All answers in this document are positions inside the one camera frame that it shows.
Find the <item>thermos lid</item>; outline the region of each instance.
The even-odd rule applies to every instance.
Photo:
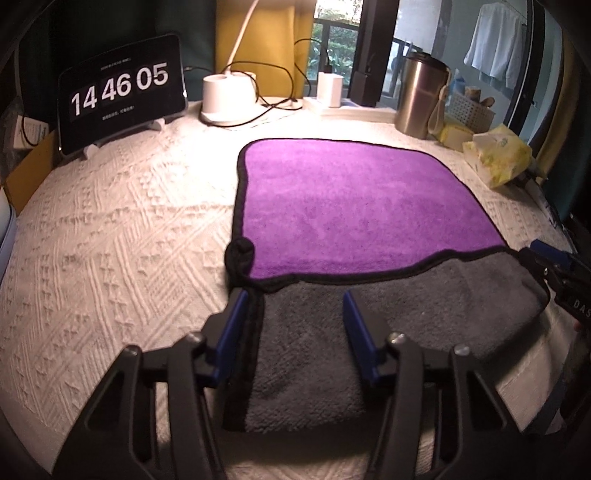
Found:
[[[413,51],[407,55],[407,59],[420,61],[421,63],[429,65],[430,67],[437,70],[447,71],[447,65],[445,65],[440,60],[434,59],[431,55],[423,51]]]

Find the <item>gray towel side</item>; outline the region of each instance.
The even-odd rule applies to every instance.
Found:
[[[342,321],[351,286],[299,282],[265,295],[246,431],[299,430],[367,409]],[[470,345],[490,358],[549,301],[547,290],[507,253],[448,260],[415,277],[355,287],[393,330],[425,348]]]

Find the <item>hanging clothes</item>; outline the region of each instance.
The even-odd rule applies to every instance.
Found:
[[[520,15],[502,3],[482,5],[464,64],[515,89],[523,53]]]

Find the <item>white textured bedspread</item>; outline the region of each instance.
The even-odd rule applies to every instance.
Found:
[[[89,161],[59,167],[18,218],[0,288],[0,408],[49,471],[124,345],[168,346],[223,309],[236,159],[250,141],[332,138],[423,150],[473,190],[510,246],[541,238],[567,248],[527,195],[488,190],[456,152],[405,137],[393,125],[321,121],[308,112],[275,116],[224,130],[202,125],[193,107],[163,132],[114,141]],[[508,352],[495,373],[521,427],[554,385],[571,332],[572,320],[551,305],[537,333]],[[160,401],[162,437],[166,416]],[[271,436],[220,432],[219,443],[231,477],[345,480],[362,477],[376,425]]]

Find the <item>towel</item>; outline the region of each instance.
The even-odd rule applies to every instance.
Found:
[[[470,190],[430,155],[262,140],[242,150],[238,175],[225,263],[250,306],[227,390],[228,430],[312,428],[383,406],[349,350],[350,288],[420,345],[467,343],[479,358],[549,301]]]

